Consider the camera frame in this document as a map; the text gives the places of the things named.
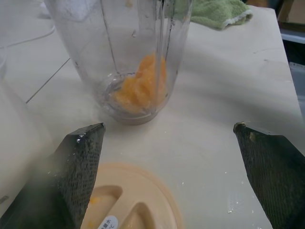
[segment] blender lid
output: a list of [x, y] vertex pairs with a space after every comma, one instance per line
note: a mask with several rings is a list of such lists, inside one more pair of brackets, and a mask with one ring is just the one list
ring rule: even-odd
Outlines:
[[147, 171], [123, 164], [99, 167], [81, 229], [183, 229], [167, 188]]

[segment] clear plastic blender jar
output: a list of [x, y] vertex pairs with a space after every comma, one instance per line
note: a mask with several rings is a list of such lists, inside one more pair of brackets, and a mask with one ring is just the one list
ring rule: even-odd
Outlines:
[[166, 105], [192, 0], [46, 0], [82, 81], [114, 119], [141, 124]]

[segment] white countertop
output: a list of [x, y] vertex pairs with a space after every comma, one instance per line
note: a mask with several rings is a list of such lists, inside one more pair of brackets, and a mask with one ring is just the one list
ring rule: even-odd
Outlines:
[[[77, 128], [104, 122], [101, 163], [133, 163], [160, 177], [174, 194], [186, 228], [271, 229], [248, 182], [233, 126], [259, 122], [302, 149], [297, 134], [303, 120], [275, 13], [251, 9], [250, 22], [224, 31], [191, 23], [173, 94], [149, 123], [124, 126], [103, 114], [71, 61], [29, 108], [41, 114], [55, 145]], [[41, 64], [55, 63], [55, 55]], [[49, 77], [56, 71], [50, 69], [44, 72]], [[31, 71], [36, 70], [32, 64]]]

